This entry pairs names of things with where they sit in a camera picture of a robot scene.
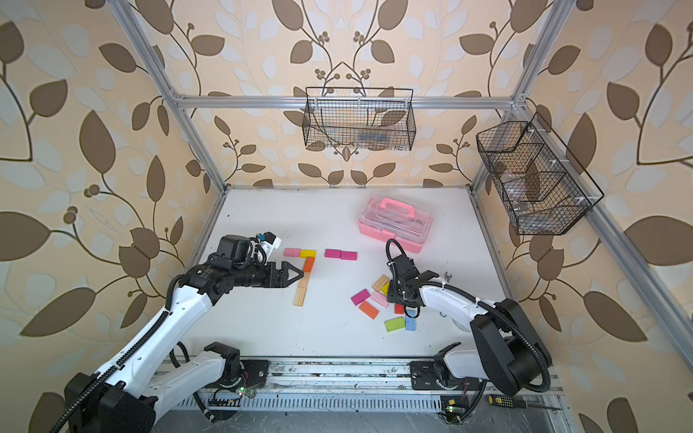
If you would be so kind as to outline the natural wood block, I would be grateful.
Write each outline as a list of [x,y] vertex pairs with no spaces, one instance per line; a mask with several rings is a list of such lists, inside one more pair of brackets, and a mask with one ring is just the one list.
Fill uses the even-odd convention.
[[305,303],[305,298],[307,294],[306,287],[299,287],[294,297],[293,305],[296,307],[302,307]]
[[379,292],[386,283],[390,283],[390,278],[386,275],[380,276],[376,282],[372,285],[373,290],[378,290]]
[[303,275],[303,277],[299,281],[298,287],[300,289],[306,290],[308,288],[309,281],[310,281],[310,273],[305,272],[305,274]]

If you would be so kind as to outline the orange block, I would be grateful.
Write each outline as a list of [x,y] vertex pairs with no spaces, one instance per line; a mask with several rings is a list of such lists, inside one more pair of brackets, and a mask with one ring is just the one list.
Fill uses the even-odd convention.
[[302,271],[305,274],[310,274],[315,263],[315,258],[314,257],[308,257],[303,265]]
[[370,302],[364,301],[359,304],[359,310],[361,310],[370,319],[375,320],[380,313],[380,310],[374,307]]

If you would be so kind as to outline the magenta block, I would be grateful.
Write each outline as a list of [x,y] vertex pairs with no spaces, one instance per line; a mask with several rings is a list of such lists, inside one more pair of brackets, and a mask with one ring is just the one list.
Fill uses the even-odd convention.
[[353,303],[355,306],[358,306],[358,305],[361,304],[362,302],[364,302],[364,301],[366,301],[367,299],[369,299],[370,296],[371,296],[370,291],[367,290],[367,289],[364,289],[364,290],[361,290],[361,292],[358,292],[357,294],[355,294],[355,295],[351,298],[351,301],[352,301],[352,303]]
[[324,256],[326,258],[340,259],[342,256],[342,251],[337,249],[326,249]]
[[340,255],[340,259],[344,261],[357,261],[357,258],[357,252],[342,251]]

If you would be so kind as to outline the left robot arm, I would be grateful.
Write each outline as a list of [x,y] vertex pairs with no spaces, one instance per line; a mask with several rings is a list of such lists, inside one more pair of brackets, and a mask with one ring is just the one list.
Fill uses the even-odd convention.
[[158,315],[95,373],[78,373],[66,385],[65,411],[52,431],[149,432],[186,398],[199,401],[199,390],[210,384],[244,394],[260,375],[248,371],[237,348],[220,342],[175,362],[167,375],[154,375],[175,356],[192,326],[231,290],[284,289],[304,277],[291,263],[270,261],[280,243],[270,232],[224,236],[204,263],[175,276]]

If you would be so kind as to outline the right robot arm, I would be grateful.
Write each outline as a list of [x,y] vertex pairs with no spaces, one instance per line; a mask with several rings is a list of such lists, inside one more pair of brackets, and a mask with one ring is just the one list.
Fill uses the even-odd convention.
[[392,274],[388,296],[406,310],[437,310],[461,330],[471,334],[475,347],[451,343],[424,364],[411,370],[413,388],[452,392],[478,386],[467,407],[443,410],[443,418],[463,423],[482,401],[491,384],[501,395],[513,398],[519,391],[546,393],[552,385],[552,357],[522,307],[512,299],[483,301],[448,284],[436,272],[421,272],[413,258],[400,254],[387,259]]

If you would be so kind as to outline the natural wood block in pile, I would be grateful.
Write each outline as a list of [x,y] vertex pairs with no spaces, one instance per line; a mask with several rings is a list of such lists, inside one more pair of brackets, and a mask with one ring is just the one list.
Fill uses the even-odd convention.
[[386,275],[380,276],[376,282],[372,285],[373,290],[378,290],[379,292],[386,283],[390,283],[390,278]]

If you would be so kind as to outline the pink block in row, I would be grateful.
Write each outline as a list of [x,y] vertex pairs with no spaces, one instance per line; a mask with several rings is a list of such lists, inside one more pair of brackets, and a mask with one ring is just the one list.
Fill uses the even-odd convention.
[[285,248],[283,251],[285,257],[300,257],[301,249],[299,248]]

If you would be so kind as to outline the light pink block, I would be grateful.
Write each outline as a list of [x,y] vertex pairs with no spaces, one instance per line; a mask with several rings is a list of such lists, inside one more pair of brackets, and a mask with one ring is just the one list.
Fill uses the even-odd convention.
[[387,297],[378,290],[371,293],[370,299],[384,308],[387,308],[389,306]]

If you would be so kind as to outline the blue block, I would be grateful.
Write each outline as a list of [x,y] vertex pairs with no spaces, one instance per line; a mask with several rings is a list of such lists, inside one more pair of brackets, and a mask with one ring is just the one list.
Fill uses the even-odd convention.
[[405,317],[405,330],[407,332],[415,332],[416,330],[416,321],[415,319]]

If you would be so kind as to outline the green block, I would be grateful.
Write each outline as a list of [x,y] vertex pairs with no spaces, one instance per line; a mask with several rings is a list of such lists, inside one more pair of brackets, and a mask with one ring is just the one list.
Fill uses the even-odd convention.
[[395,332],[397,330],[406,329],[406,320],[404,317],[388,319],[384,321],[384,326],[388,333]]

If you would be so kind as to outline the pink plastic storage box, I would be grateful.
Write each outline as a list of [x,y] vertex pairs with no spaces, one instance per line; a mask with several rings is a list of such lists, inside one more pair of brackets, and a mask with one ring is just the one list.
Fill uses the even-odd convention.
[[423,207],[397,200],[373,196],[358,218],[362,235],[387,242],[396,240],[406,252],[422,251],[431,231],[433,216]]

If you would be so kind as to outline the white tape roll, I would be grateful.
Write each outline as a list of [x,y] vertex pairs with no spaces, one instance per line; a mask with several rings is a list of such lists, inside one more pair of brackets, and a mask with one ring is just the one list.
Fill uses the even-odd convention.
[[452,322],[455,324],[457,328],[462,330],[463,332],[470,333],[471,328],[470,328],[470,323],[471,319],[469,317],[462,317],[462,318],[452,318]]

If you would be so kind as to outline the yellow black screwdriver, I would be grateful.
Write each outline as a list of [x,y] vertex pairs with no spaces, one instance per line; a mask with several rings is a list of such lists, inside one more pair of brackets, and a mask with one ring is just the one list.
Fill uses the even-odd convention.
[[552,407],[548,405],[544,405],[538,402],[527,402],[523,399],[516,399],[513,397],[505,396],[505,395],[500,395],[500,394],[491,394],[488,396],[488,402],[492,406],[498,406],[498,407],[503,407],[507,409],[541,409],[541,410],[548,410],[548,411],[560,411],[561,408],[557,407]]

